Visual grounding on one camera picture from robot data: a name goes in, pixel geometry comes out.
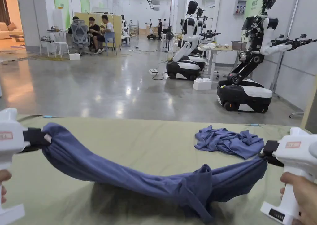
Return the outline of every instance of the finger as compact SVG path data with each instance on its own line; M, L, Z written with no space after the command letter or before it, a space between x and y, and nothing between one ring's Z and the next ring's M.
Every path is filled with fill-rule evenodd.
M298 178L297 175L294 175L292 173L289 172L285 172L282 174L280 181L286 184L293 184L294 181Z
M12 174L7 170L0 170L0 182L9 180Z
M7 190L5 189L4 186L2 186L2 189L1 189L1 195L5 195L7 193Z
M303 224L301 223L301 221L299 221L299 220L297 220L297 219L294 219L294 220L292 221L292 225L303 225Z

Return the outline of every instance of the white t-shirt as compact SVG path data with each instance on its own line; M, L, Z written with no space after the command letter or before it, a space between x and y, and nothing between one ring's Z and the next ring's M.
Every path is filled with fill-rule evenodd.
M164 21L164 22L163 22L163 29L166 29L167 27L168 27L167 22Z
M115 32L114 26L113 26L112 23L110 23L110 22L107 23L106 29L111 29L111 32ZM107 41L108 41L108 42L113 42L114 40L113 40L112 38L108 38Z

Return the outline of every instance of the white box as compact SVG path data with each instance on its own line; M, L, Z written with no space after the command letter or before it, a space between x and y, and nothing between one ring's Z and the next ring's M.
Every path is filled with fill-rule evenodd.
M210 79L196 79L193 88L195 90L211 90Z
M69 59L70 60L80 60L80 54L78 54L78 53L69 54Z

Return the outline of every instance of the extension cord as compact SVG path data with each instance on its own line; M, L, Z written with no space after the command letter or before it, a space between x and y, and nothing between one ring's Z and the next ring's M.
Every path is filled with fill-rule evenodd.
M156 70L156 69L150 69L149 70L149 74L151 75L151 76L155 76L155 75L157 75L159 72Z

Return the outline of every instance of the blue cloth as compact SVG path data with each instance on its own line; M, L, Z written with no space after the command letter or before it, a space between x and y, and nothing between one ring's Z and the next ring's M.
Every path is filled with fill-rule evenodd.
M212 129L212 125L199 130L195 137L198 140L195 145L198 150L222 151L229 155L238 155L245 160L258 154L264 146L263 139L249 131L235 133L225 128Z
M267 162L257 158L214 170L203 165L192 173L154 176L93 154L61 125L49 123L43 131L52 136L52 144L42 152L61 172L78 180L111 184L171 200L205 223L212 222L210 202L226 202L249 193L267 169Z

